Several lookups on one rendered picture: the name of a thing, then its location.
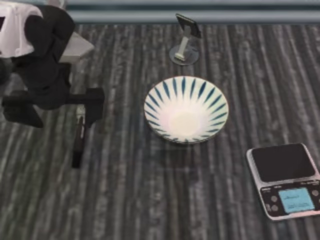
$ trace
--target kitchen scale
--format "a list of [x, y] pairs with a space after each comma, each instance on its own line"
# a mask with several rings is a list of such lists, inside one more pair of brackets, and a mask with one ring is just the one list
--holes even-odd
[[304, 144], [253, 148], [246, 157], [271, 220], [320, 214], [320, 174]]

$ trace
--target bowl rim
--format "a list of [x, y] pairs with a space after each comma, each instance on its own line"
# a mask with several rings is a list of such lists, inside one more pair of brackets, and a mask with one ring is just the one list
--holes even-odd
[[[148, 119], [147, 119], [147, 115], [146, 115], [146, 111], [145, 111], [145, 105], [146, 105], [147, 97], [148, 97], [149, 93], [150, 93], [157, 85], [161, 84], [162, 82], [164, 82], [164, 81], [166, 81], [166, 80], [174, 79], [174, 78], [178, 78], [178, 77], [190, 77], [190, 78], [201, 79], [201, 80], [203, 80], [203, 81], [206, 81], [206, 82], [212, 84], [212, 85], [215, 86], [217, 89], [219, 89], [219, 91], [222, 93], [222, 95], [223, 95], [223, 97], [224, 97], [224, 99], [225, 99], [225, 101], [226, 101], [226, 105], [227, 105], [226, 120], [225, 120], [224, 124], [222, 125], [222, 127], [219, 129], [219, 131], [215, 132], [213, 135], [211, 135], [211, 136], [209, 136], [209, 137], [207, 137], [207, 138], [205, 138], [205, 139], [202, 139], [202, 140], [191, 141], [191, 142], [189, 142], [189, 141], [188, 141], [188, 142], [182, 142], [182, 141], [174, 141], [174, 140], [172, 140], [172, 139], [170, 139], [170, 138], [167, 138], [167, 137], [161, 135], [161, 134], [158, 133], [156, 130], [154, 130], [154, 128], [152, 127], [152, 125], [149, 123], [149, 121], [148, 121]], [[208, 80], [206, 80], [206, 79], [203, 79], [203, 78], [201, 78], [201, 77], [198, 77], [198, 76], [177, 75], [177, 76], [172, 76], [172, 77], [166, 78], [166, 79], [161, 80], [161, 81], [159, 81], [158, 83], [155, 83], [154, 85], [152, 85], [152, 87], [149, 89], [149, 91], [148, 91], [147, 94], [145, 95], [145, 98], [144, 98], [144, 101], [143, 101], [143, 115], [144, 115], [144, 121], [147, 122], [149, 128], [152, 130], [152, 132], [154, 132], [154, 133], [155, 133], [156, 135], [158, 135], [159, 137], [161, 137], [161, 138], [163, 138], [163, 139], [165, 139], [165, 140], [167, 140], [167, 141], [169, 141], [169, 142], [171, 142], [171, 143], [175, 143], [175, 144], [194, 145], [194, 144], [200, 144], [200, 143], [203, 143], [203, 142], [206, 142], [206, 141], [212, 139], [212, 138], [215, 137], [219, 132], [221, 132], [222, 129], [225, 128], [225, 126], [226, 126], [226, 124], [227, 124], [227, 122], [228, 122], [228, 120], [229, 120], [230, 107], [229, 107], [229, 102], [228, 102], [228, 100], [227, 100], [224, 92], [221, 91], [221, 89], [220, 89], [219, 87], [217, 87], [214, 83], [212, 83], [212, 82], [210, 82], [210, 81], [208, 81]]]

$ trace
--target wooden floor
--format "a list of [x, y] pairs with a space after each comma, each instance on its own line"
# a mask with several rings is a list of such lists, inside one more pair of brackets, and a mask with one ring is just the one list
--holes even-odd
[[[201, 26], [200, 60], [183, 68], [168, 58], [178, 26], [78, 29], [96, 49], [74, 67], [73, 92], [103, 87], [103, 120], [74, 170], [74, 106], [41, 112], [43, 129], [0, 116], [1, 240], [320, 239], [320, 217], [267, 219], [245, 159], [302, 142], [320, 165], [320, 27]], [[224, 92], [230, 116], [214, 139], [176, 145], [144, 121], [148, 90], [177, 75]], [[19, 88], [13, 76], [5, 92]]]

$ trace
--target blue lcd screen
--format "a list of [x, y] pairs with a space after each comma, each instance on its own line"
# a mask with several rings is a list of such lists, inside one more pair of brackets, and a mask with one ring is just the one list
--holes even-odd
[[280, 190], [279, 196], [287, 214], [315, 209], [314, 203], [305, 187]]

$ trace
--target striped bowl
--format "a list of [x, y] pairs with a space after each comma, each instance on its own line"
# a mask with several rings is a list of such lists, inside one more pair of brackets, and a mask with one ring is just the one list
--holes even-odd
[[176, 76], [158, 83], [147, 94], [144, 115], [166, 140], [194, 144], [216, 135], [229, 116], [219, 88], [194, 76]]

